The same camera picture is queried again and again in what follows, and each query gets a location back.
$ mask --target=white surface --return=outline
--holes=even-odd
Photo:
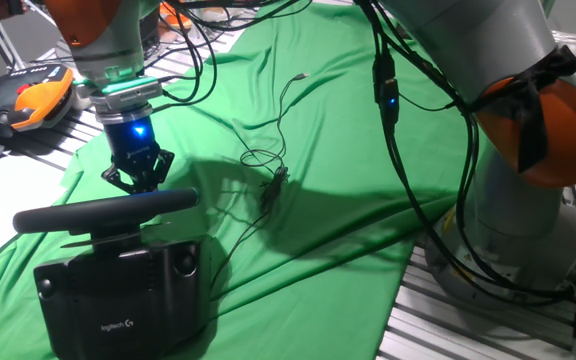
[[[50,206],[64,194],[63,174],[26,156],[0,158],[0,247],[17,234],[15,213]]]

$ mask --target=orange device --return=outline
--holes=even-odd
[[[72,105],[72,80],[72,70],[55,64],[0,77],[0,136],[55,125]]]

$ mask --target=cable connector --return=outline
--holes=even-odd
[[[279,195],[281,195],[281,185],[288,182],[288,168],[279,166],[270,182],[264,182],[261,187],[265,188],[261,194],[261,213],[267,214],[272,211]]]
[[[399,121],[399,85],[397,79],[386,80],[379,92],[379,110],[381,121],[388,132],[395,131],[395,124]]]

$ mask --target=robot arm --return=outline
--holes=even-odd
[[[576,39],[555,38],[538,1],[381,3],[466,104],[522,81],[521,91],[478,109],[479,124],[524,180],[551,188],[576,184]]]
[[[500,97],[476,109],[480,125],[528,182],[545,187],[576,183],[576,43],[569,44],[572,51],[560,47],[558,41],[563,45],[570,39],[555,39],[539,2],[381,2],[419,41],[465,104],[481,103],[520,79],[523,92],[514,94],[520,96]],[[148,99],[159,96],[161,87],[140,75],[144,60],[138,21],[158,3],[45,0],[87,79],[80,95],[90,96],[106,129],[113,165],[104,178],[129,193],[155,190],[173,158],[159,149],[149,119]],[[525,121],[527,111],[537,112],[533,121]],[[130,175],[134,185],[121,183],[117,170]]]
[[[90,98],[111,149],[102,177],[129,194],[154,191],[174,155],[159,147],[148,100],[161,95],[157,79],[144,77],[139,20],[157,0],[45,0],[84,81],[80,97]],[[132,184],[121,180],[126,173]]]

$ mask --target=logitech logo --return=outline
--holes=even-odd
[[[142,147],[142,148],[139,149],[139,150],[136,150],[136,151],[127,153],[127,154],[126,154],[126,155],[127,155],[127,156],[126,156],[126,159],[130,159],[131,157],[133,157],[133,156],[135,156],[135,155],[139,155],[139,154],[141,154],[141,153],[144,152],[144,151],[150,151],[150,146],[145,146],[145,147]]]
[[[109,324],[109,325],[101,325],[101,331],[111,332],[113,330],[121,329],[121,328],[129,328],[132,327],[135,323],[132,322],[130,319],[126,319],[124,322],[118,322],[116,324]]]

